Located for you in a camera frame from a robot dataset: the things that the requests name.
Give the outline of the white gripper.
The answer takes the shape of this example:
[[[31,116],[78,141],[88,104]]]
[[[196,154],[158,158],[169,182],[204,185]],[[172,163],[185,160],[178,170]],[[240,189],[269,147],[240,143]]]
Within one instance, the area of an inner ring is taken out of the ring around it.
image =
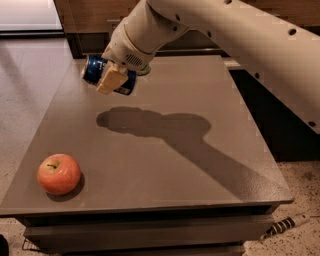
[[[110,64],[99,80],[96,88],[99,93],[111,94],[128,80],[128,70],[142,70],[154,58],[153,54],[139,50],[131,42],[125,28],[126,24],[127,18],[124,18],[114,30],[102,54],[103,58],[115,64]]]

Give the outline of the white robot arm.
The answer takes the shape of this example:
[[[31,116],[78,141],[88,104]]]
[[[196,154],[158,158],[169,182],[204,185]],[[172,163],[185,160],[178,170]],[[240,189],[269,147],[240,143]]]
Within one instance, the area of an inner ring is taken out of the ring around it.
[[[212,40],[320,133],[320,36],[240,0],[140,0],[103,57],[138,71],[189,30]]]

